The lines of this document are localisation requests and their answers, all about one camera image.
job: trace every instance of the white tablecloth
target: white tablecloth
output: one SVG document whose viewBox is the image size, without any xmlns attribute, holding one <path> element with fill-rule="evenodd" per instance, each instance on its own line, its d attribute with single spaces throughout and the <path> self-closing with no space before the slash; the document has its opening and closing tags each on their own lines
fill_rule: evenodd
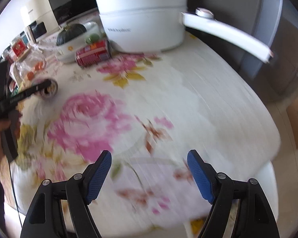
<svg viewBox="0 0 298 238">
<path fill-rule="evenodd" d="M 89 206 L 102 236 L 170 227 L 210 209 L 187 168 L 190 149 L 238 180 L 279 149 L 278 130 L 258 96 L 188 33 L 180 47 L 161 54 L 118 55 L 88 69 L 52 60 L 42 75 L 54 78 L 59 91 L 23 104 L 20 156 L 12 164 L 23 212 L 43 179 L 66 180 L 107 149 L 112 167 Z"/>
</svg>

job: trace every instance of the screw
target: screw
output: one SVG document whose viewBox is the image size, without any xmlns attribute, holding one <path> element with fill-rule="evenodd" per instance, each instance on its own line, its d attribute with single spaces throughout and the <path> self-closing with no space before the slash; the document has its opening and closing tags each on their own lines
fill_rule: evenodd
<svg viewBox="0 0 298 238">
<path fill-rule="evenodd" d="M 218 173 L 217 177 L 223 180 L 226 178 L 226 175 L 224 173 Z"/>
<path fill-rule="evenodd" d="M 44 181 L 42 182 L 42 184 L 43 184 L 44 186 L 48 185 L 48 184 L 49 184 L 49 180 L 48 180 L 48 179 L 44 180 Z"/>
<path fill-rule="evenodd" d="M 75 180 L 79 180 L 79 179 L 81 179 L 82 178 L 82 174 L 75 174 L 74 175 L 74 179 Z"/>
<path fill-rule="evenodd" d="M 258 181 L 256 179 L 254 179 L 254 178 L 251 178 L 250 179 L 250 183 L 251 184 L 258 184 Z"/>
</svg>

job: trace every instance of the floral tablecloth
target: floral tablecloth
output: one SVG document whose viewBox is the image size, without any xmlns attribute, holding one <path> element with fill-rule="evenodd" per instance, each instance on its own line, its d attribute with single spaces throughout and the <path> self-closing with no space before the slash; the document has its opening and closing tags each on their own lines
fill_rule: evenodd
<svg viewBox="0 0 298 238">
<path fill-rule="evenodd" d="M 26 212 L 41 181 L 83 172 L 102 150 L 112 166 L 89 206 L 104 237 L 170 227 L 207 215 L 186 157 L 247 180 L 277 153 L 277 128 L 258 96 L 212 49 L 186 34 L 173 50 L 116 55 L 87 69 L 48 62 L 59 90 L 20 108 L 16 198 Z M 73 230 L 63 203 L 67 229 Z"/>
</svg>

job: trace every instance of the white bowl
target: white bowl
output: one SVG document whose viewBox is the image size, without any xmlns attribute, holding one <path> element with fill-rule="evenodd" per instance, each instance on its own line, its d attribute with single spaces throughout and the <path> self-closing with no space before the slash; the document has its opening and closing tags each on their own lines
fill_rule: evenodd
<svg viewBox="0 0 298 238">
<path fill-rule="evenodd" d="M 75 52 L 86 46 L 85 39 L 89 37 L 91 34 L 96 33 L 97 35 L 100 36 L 100 31 L 98 24 L 96 22 L 87 22 L 83 24 L 84 27 L 86 28 L 86 32 L 83 33 L 82 35 L 72 39 L 71 41 L 61 45 L 57 46 L 57 50 L 59 55 L 68 55 L 72 54 L 72 52 Z"/>
</svg>

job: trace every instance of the transparent plastic bag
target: transparent plastic bag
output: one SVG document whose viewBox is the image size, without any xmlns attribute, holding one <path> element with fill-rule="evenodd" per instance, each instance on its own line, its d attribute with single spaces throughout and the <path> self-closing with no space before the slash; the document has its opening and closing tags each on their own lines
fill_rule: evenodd
<svg viewBox="0 0 298 238">
<path fill-rule="evenodd" d="M 29 76 L 28 73 L 33 72 L 35 74 L 35 72 L 43 70 L 46 66 L 46 60 L 39 49 L 32 47 L 15 64 L 21 79 L 25 80 Z"/>
</svg>

